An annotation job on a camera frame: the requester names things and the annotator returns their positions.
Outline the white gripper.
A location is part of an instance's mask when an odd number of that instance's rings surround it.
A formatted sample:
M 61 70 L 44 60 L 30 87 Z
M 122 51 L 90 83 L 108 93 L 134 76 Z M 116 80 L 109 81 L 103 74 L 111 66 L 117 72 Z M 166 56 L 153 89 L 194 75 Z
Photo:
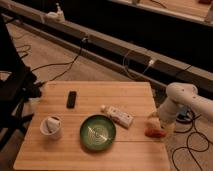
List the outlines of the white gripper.
M 162 127 L 162 128 L 165 128 L 168 134 L 173 134 L 175 131 L 174 122 L 177 117 L 177 106 L 174 104 L 162 104 L 157 109 L 157 114 L 159 118 L 154 116 L 149 116 L 146 119 L 146 128 L 160 130 Z

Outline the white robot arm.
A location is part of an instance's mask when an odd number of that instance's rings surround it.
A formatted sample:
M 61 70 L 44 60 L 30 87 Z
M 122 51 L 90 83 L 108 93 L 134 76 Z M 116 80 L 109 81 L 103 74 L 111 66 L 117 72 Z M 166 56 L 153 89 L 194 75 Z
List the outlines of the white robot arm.
M 192 112 L 201 114 L 213 122 L 213 100 L 200 96 L 195 85 L 170 83 L 166 87 L 166 95 L 164 102 L 148 116 L 145 130 L 147 137 L 162 138 L 172 134 L 182 106 L 188 107 Z

